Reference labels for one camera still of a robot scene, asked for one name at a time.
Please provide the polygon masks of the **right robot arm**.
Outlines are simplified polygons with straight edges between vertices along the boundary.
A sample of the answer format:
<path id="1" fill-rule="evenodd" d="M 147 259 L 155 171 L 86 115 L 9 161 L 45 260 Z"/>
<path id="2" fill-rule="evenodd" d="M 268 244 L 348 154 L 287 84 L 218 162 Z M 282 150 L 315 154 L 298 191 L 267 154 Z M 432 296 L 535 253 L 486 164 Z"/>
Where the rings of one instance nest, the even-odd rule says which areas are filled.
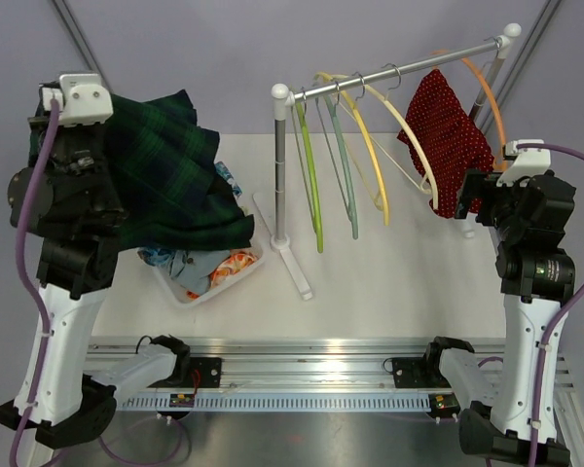
<path id="1" fill-rule="evenodd" d="M 456 218 L 478 202 L 477 222 L 499 236 L 495 268 L 506 325 L 499 386 L 488 382 L 465 341 L 436 338 L 422 361 L 424 378 L 448 383 L 456 396 L 459 444 L 467 455 L 522 466 L 570 463 L 553 402 L 560 313 L 575 283 L 574 262 L 559 244 L 574 196 L 574 187 L 551 170 L 504 183 L 497 172 L 471 169 L 457 193 Z"/>

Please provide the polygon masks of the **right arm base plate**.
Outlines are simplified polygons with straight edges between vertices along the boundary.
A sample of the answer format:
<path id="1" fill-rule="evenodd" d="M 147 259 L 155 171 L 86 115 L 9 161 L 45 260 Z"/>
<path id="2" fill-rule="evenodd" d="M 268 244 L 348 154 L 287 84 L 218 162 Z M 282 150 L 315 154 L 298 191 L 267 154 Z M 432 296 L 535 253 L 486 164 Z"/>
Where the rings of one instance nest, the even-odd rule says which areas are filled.
<path id="1" fill-rule="evenodd" d="M 390 357 L 383 360 L 383 369 L 392 376 L 398 389 L 448 388 L 447 380 L 423 357 Z"/>

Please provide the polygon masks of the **red polka dot garment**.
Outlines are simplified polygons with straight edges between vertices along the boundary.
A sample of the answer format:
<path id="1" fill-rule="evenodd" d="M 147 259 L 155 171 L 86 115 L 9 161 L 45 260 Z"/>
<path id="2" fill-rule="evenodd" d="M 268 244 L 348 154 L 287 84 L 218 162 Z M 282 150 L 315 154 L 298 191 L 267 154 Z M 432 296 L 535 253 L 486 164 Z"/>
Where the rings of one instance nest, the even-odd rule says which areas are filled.
<path id="1" fill-rule="evenodd" d="M 455 216 L 457 194 L 466 171 L 493 170 L 492 149 L 437 69 L 420 81 L 405 121 L 423 149 L 437 184 L 438 207 L 434 213 L 450 219 Z"/>

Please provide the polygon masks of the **blue floral skirt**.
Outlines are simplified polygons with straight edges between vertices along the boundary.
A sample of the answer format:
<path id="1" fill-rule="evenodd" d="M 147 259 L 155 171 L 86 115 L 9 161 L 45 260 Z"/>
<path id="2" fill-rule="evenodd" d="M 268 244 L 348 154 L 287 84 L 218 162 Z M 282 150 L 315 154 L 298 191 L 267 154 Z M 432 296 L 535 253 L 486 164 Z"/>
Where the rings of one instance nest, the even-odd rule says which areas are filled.
<path id="1" fill-rule="evenodd" d="M 216 174 L 201 204 L 195 208 L 165 208 L 151 222 L 149 235 L 138 256 L 149 266 L 162 266 L 183 252 L 213 253 L 249 245 L 254 216 L 240 206 L 241 193 L 229 169 L 214 164 Z"/>

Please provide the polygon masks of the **orange hanger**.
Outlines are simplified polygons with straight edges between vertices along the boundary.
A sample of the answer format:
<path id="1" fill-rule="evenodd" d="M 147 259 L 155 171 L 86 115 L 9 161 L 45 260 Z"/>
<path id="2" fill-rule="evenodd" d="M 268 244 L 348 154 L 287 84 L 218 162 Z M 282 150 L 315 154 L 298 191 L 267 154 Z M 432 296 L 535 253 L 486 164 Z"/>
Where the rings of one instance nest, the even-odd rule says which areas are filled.
<path id="1" fill-rule="evenodd" d="M 490 73 L 487 77 L 483 75 L 483 72 L 480 68 L 478 68 L 470 58 L 463 57 L 461 61 L 470 69 L 470 71 L 474 74 L 476 79 L 481 85 L 481 91 L 479 95 L 476 97 L 474 101 L 473 107 L 470 112 L 470 119 L 474 120 L 475 117 L 478 115 L 479 110 L 482 108 L 483 104 L 488 101 L 492 110 L 493 119 L 495 122 L 495 128 L 497 130 L 497 139 L 499 143 L 498 149 L 498 156 L 493 161 L 493 169 L 498 171 L 505 171 L 508 168 L 507 161 L 503 158 L 504 153 L 504 146 L 506 144 L 506 134 L 505 134 L 505 127 L 502 120 L 501 112 L 499 110 L 499 106 L 496 102 L 492 84 L 497 76 L 498 70 L 503 64 L 503 60 L 500 58 L 496 58 L 492 62 L 492 66 L 490 68 Z"/>

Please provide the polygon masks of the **lime green hanger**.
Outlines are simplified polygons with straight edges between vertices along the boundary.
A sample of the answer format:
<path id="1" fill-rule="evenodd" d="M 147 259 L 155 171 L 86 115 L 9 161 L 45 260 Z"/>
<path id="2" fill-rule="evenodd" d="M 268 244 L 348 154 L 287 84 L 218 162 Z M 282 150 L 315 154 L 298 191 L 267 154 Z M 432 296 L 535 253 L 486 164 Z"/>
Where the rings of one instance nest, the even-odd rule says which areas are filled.
<path id="1" fill-rule="evenodd" d="M 310 133 L 306 121 L 305 105 L 296 100 L 291 107 L 292 124 L 297 146 L 306 198 L 309 206 L 310 220 L 315 234 L 316 250 L 319 254 L 324 249 L 324 236 L 321 217 L 321 206 L 313 151 L 310 143 Z"/>

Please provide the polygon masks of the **yellow hanger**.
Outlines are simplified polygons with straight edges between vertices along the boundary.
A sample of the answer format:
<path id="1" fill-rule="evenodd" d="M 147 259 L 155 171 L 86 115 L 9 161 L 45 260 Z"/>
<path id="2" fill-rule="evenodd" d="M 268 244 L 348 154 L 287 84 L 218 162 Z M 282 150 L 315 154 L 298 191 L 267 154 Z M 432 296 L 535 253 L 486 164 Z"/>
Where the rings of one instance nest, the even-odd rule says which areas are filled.
<path id="1" fill-rule="evenodd" d="M 346 112 L 350 117 L 354 119 L 355 123 L 357 124 L 363 137 L 366 149 L 368 151 L 368 155 L 372 162 L 372 166 L 375 172 L 375 177 L 378 185 L 377 192 L 375 194 L 372 192 L 369 182 L 365 179 L 365 175 L 363 174 L 359 163 L 354 160 L 355 167 L 357 168 L 357 171 L 362 178 L 366 191 L 371 196 L 375 208 L 381 211 L 381 213 L 383 214 L 383 224 L 386 227 L 388 227 L 390 223 L 389 202 L 383 180 L 382 169 L 375 151 L 375 144 L 358 109 L 358 104 L 353 101 L 353 99 L 350 97 L 347 91 L 344 91 L 343 98 L 347 106 Z"/>

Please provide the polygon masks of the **pale mint hanger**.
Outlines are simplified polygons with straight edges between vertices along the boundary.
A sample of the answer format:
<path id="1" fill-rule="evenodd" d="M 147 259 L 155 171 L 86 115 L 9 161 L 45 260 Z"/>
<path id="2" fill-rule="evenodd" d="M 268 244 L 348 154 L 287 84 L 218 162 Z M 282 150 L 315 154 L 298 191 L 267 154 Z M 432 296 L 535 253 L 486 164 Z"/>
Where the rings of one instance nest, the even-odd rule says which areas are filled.
<path id="1" fill-rule="evenodd" d="M 333 103 L 331 97 L 328 94 L 322 96 L 322 100 L 324 101 L 324 105 L 328 112 L 333 130 L 335 135 L 335 140 L 337 143 L 338 153 L 340 157 L 340 164 L 336 163 L 335 156 L 333 149 L 331 147 L 330 139 L 327 134 L 326 125 L 324 123 L 324 119 L 322 118 L 320 104 L 318 103 L 318 99 L 315 99 L 315 106 L 316 111 L 318 114 L 318 118 L 320 120 L 320 124 L 322 127 L 322 131 L 325 137 L 325 142 L 327 145 L 327 149 L 329 151 L 331 163 L 336 175 L 336 179 L 338 182 L 338 186 L 340 189 L 340 193 L 342 196 L 343 204 L 345 207 L 346 215 L 350 223 L 351 228 L 351 237 L 356 240 L 359 237 L 359 224 L 358 224 L 358 216 L 357 216 L 357 209 L 356 209 L 356 199 L 355 199 L 355 192 L 354 186 L 352 183 L 351 173 L 350 173 L 350 166 L 348 160 L 348 153 L 347 153 L 347 145 L 344 140 L 344 135 L 342 133 L 342 128 L 340 124 L 340 119 L 337 115 L 336 105 Z"/>

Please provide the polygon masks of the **dark green plaid garment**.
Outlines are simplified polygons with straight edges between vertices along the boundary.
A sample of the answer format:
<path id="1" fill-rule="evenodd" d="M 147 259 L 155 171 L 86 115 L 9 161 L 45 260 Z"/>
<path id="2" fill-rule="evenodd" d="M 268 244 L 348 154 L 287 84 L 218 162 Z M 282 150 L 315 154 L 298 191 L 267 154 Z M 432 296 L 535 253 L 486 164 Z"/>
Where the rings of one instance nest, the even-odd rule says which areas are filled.
<path id="1" fill-rule="evenodd" d="M 112 95 L 103 154 L 127 218 L 117 228 L 121 251 L 140 248 L 165 208 L 201 204 L 214 175 L 218 132 L 198 124 L 187 92 L 138 102 Z"/>

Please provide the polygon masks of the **light blue denim garment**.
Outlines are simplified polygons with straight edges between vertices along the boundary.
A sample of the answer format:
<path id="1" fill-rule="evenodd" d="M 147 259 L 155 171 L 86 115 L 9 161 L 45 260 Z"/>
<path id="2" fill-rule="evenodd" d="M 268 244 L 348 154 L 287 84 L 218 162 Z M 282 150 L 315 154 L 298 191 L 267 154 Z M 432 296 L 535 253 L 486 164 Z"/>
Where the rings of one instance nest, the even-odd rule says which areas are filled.
<path id="1" fill-rule="evenodd" d="M 230 250 L 178 250 L 169 262 L 167 272 L 171 280 L 201 296 L 210 288 L 210 275 L 230 257 Z"/>

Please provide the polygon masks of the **orange floral skirt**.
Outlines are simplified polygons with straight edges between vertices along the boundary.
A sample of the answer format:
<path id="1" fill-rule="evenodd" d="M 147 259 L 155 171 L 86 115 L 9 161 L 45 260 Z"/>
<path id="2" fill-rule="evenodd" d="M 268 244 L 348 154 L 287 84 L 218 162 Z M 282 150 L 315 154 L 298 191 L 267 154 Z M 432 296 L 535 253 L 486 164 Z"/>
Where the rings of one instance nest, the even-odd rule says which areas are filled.
<path id="1" fill-rule="evenodd" d="M 258 260 L 258 256 L 249 250 L 230 250 L 231 257 L 224 261 L 211 275 L 210 275 L 210 288 L 206 293 L 208 293 L 211 289 L 214 289 L 221 285 L 224 281 L 228 278 L 231 278 L 233 275 L 236 275 L 247 269 L 249 266 L 255 264 Z M 190 300 L 196 300 L 201 296 L 193 294 L 186 290 L 186 296 Z"/>

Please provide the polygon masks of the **cream hanger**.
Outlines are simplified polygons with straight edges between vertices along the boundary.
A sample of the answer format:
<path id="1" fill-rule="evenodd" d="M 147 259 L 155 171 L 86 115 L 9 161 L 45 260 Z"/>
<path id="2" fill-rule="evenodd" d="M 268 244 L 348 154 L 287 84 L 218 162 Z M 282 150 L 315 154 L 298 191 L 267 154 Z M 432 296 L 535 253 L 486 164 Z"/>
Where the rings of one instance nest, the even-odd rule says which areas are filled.
<path id="1" fill-rule="evenodd" d="M 391 103 L 389 100 L 389 93 L 394 90 L 394 88 L 389 89 L 386 94 L 381 93 L 372 86 L 366 84 L 364 80 L 361 80 L 362 92 L 371 93 L 391 114 L 395 121 L 400 124 L 400 128 L 404 131 L 405 135 L 408 137 L 408 141 L 413 145 L 415 155 L 419 158 L 422 165 L 422 176 L 419 181 L 416 181 L 401 165 L 397 162 L 390 153 L 384 148 L 371 134 L 373 142 L 375 144 L 375 149 L 379 148 L 387 159 L 392 162 L 402 174 L 421 192 L 430 196 L 430 205 L 432 208 L 437 209 L 439 207 L 439 190 L 437 182 L 428 161 L 428 158 L 422 148 L 420 141 L 418 140 L 416 134 L 414 133 L 411 126 L 406 122 L 405 117 L 401 112 Z M 337 89 L 337 93 L 343 96 L 344 91 Z M 355 98 L 353 101 L 358 104 L 360 98 Z"/>

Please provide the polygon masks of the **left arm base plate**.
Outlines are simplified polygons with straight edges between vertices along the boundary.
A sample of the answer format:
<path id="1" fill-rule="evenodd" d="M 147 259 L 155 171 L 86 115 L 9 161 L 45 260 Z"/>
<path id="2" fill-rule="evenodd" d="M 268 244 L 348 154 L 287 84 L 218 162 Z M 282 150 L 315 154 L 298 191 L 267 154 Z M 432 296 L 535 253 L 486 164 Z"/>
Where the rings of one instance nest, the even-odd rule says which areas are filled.
<path id="1" fill-rule="evenodd" d="M 176 365 L 166 381 L 171 387 L 219 388 L 222 364 L 219 357 L 188 357 Z"/>

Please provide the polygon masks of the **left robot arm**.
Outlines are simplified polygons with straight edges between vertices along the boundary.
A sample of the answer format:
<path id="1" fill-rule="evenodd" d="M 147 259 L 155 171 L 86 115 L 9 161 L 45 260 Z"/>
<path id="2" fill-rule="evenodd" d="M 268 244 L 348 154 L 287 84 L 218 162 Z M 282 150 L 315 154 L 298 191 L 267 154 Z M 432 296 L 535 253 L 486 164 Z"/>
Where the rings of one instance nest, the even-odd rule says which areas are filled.
<path id="1" fill-rule="evenodd" d="M 33 117 L 29 126 L 33 152 L 13 176 L 8 200 L 18 237 L 42 239 L 36 274 L 24 280 L 41 313 L 26 377 L 18 396 L 0 406 L 0 424 L 65 449 L 98 438 L 116 409 L 148 386 L 187 382 L 191 356 L 183 341 L 159 336 L 109 370 L 85 373 L 127 213 L 103 152 L 102 124 L 65 127 Z"/>

